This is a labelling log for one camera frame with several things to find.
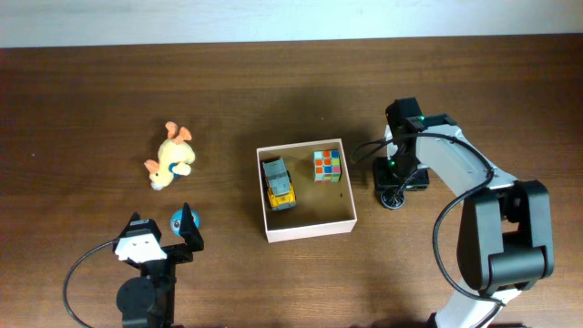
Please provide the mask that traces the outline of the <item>yellow grey toy truck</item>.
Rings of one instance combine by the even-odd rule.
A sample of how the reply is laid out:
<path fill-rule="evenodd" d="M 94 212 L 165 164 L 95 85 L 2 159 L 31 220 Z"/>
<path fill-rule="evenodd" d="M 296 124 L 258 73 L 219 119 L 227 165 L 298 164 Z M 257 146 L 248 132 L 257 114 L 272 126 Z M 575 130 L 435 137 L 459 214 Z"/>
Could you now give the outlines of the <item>yellow grey toy truck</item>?
<path fill-rule="evenodd" d="M 283 158 L 263 161 L 261 168 L 271 209 L 277 211 L 295 207 L 296 193 Z"/>

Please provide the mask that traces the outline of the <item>white cardboard box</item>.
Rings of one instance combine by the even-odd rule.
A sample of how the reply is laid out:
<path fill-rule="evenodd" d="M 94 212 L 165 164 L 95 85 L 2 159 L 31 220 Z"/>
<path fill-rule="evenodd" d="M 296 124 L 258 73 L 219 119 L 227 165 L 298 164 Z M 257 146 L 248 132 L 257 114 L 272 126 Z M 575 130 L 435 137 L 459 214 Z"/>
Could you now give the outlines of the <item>white cardboard box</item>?
<path fill-rule="evenodd" d="M 313 153 L 336 150 L 341 166 L 337 182 L 316 182 Z M 270 146 L 256 149 L 260 179 L 261 209 L 267 241 L 290 241 L 332 234 L 349 233 L 357 222 L 350 175 L 339 138 Z M 261 164 L 281 158 L 291 173 L 296 205 L 286 210 L 272 210 L 267 182 Z"/>

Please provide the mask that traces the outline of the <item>yellow plush bunny toy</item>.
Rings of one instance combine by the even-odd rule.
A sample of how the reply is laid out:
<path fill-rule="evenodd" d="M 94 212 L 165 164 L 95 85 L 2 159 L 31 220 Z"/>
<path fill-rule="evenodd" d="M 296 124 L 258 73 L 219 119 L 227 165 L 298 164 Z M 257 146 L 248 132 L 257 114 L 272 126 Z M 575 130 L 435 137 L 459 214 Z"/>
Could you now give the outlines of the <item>yellow plush bunny toy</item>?
<path fill-rule="evenodd" d="M 172 121 L 168 121 L 165 128 L 167 138 L 159 146 L 158 159 L 147 159 L 144 162 L 153 190 L 163 190 L 174 179 L 188 176 L 192 171 L 191 164 L 196 159 L 189 144 L 192 140 L 190 131 Z"/>

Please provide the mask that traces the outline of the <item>black round cap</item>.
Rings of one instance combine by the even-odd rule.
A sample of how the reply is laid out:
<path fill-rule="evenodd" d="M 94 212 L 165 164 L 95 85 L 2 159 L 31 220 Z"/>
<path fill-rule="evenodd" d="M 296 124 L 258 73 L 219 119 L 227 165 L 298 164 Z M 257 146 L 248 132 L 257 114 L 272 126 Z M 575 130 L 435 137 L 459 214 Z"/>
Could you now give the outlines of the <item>black round cap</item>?
<path fill-rule="evenodd" d="M 402 191 L 384 190 L 380 194 L 381 204 L 388 210 L 398 210 L 404 205 L 405 197 Z"/>

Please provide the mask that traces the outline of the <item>blue ball toy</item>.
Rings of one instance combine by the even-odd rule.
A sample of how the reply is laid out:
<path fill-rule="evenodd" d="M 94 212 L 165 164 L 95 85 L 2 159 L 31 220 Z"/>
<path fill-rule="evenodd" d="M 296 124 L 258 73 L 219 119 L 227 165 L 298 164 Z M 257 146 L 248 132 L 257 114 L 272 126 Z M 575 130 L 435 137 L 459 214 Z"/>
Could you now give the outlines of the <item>blue ball toy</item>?
<path fill-rule="evenodd" d="M 192 210 L 191 211 L 191 215 L 193 217 L 194 223 L 196 225 L 196 227 L 199 227 L 199 215 L 196 211 Z M 172 231 L 176 234 L 179 235 L 179 229 L 180 229 L 180 224 L 181 224 L 181 218 L 182 218 L 182 210 L 177 210 L 171 217 L 170 219 L 170 228 L 172 229 Z"/>

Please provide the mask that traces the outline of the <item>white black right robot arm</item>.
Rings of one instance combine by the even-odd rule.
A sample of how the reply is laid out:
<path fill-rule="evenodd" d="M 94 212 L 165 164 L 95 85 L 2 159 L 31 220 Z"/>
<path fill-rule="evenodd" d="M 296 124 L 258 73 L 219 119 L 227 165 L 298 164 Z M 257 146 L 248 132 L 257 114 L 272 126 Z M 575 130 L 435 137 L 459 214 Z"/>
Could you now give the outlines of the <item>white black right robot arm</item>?
<path fill-rule="evenodd" d="M 486 327 L 521 292 L 554 270 L 554 243 L 547 188 L 521 181 L 478 151 L 447 114 L 423 115 L 415 98 L 397 99 L 385 110 L 387 127 L 373 162 L 375 189 L 390 210 L 404 205 L 407 191 L 424 190 L 433 171 L 454 193 L 439 213 L 432 248 L 439 271 L 454 292 L 432 313 L 430 327 Z M 439 251 L 445 216 L 461 206 L 455 282 Z"/>

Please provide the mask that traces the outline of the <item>colourful puzzle cube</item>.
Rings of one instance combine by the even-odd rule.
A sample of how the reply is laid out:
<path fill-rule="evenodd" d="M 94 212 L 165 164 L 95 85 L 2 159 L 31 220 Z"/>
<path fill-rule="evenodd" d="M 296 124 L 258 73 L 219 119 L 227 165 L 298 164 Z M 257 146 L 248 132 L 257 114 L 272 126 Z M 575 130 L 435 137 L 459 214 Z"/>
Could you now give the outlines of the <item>colourful puzzle cube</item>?
<path fill-rule="evenodd" d="M 338 149 L 314 151 L 313 167 L 316 183 L 339 182 L 342 176 L 340 151 Z"/>

